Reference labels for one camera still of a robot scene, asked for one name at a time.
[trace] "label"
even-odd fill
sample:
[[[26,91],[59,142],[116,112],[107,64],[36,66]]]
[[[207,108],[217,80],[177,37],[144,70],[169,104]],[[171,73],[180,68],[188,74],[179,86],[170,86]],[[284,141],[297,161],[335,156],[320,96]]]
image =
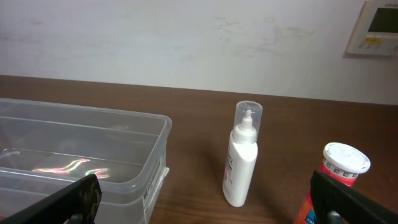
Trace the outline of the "label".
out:
[[[341,183],[347,185],[348,187],[351,187],[354,184],[358,176],[358,174],[343,171],[335,167],[325,158],[323,159],[323,164],[319,168],[319,171],[340,181]],[[294,220],[294,224],[316,224],[315,212],[313,210],[310,192],[305,197],[304,203],[302,204],[300,210],[298,211],[296,219]]]
[[[380,44],[381,39],[378,38],[366,38],[364,41],[366,44]]]
[[[235,169],[237,166],[238,160],[235,159],[234,154],[232,154],[231,149],[228,146],[228,153],[226,156],[225,162],[225,171],[224,171],[224,186],[227,193],[231,193],[234,188],[234,176]]]
[[[142,196],[142,199],[144,201],[144,212],[145,213],[147,213],[148,208],[150,208],[150,206],[152,204],[152,198],[155,193],[156,183],[158,182],[159,177],[161,176],[164,167],[165,167],[165,154],[163,154],[160,157],[159,162],[155,168],[156,172],[150,179],[148,187],[146,188],[144,195]]]

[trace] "brown tabletop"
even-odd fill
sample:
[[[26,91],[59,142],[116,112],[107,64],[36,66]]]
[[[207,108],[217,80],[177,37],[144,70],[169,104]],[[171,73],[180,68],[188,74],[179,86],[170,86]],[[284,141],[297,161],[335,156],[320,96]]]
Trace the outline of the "brown tabletop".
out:
[[[354,188],[398,213],[398,106],[152,86],[0,76],[0,97],[164,114],[167,175],[150,223],[291,223],[328,142],[371,160]],[[264,108],[259,155],[241,208],[222,179],[236,103]]]

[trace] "bottle nozzle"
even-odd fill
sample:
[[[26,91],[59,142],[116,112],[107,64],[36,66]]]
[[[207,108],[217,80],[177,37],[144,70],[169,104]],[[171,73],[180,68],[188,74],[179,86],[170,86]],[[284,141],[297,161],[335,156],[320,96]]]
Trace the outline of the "bottle nozzle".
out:
[[[251,118],[251,110],[247,110],[242,119],[241,127],[243,129],[251,129],[253,124],[253,119]]]

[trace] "clear bottle cap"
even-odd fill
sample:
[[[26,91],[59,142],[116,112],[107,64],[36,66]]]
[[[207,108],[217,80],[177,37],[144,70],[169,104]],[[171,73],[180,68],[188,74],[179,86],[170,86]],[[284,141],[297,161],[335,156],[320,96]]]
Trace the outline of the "clear bottle cap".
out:
[[[256,103],[254,101],[240,101],[238,104],[236,104],[235,121],[233,128],[242,123],[246,113],[251,114],[252,126],[257,131],[257,136],[255,140],[257,141],[262,116],[262,106],[259,103]]]

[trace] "container label sticker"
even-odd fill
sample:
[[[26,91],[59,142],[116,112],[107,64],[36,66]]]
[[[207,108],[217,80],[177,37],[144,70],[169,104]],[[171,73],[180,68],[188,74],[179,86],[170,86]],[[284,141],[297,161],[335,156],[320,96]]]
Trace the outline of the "container label sticker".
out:
[[[358,174],[347,172],[345,170],[341,170],[340,168],[335,167],[326,159],[323,160],[323,164],[321,165],[319,171],[328,174],[329,176],[347,185],[348,187],[351,187],[354,184],[358,176]]]
[[[305,217],[305,222],[308,224],[315,224],[315,212],[311,209],[307,217]]]
[[[165,164],[165,157],[162,155],[160,157],[159,163],[157,164],[157,167],[155,168],[156,172],[152,176],[151,180],[149,181],[148,187],[146,188],[144,192],[144,196],[142,196],[143,201],[144,201],[144,211],[146,212],[148,208],[150,207],[150,204],[152,201],[150,199],[152,198],[154,194],[154,189],[156,186],[156,183],[164,169],[164,164]]]

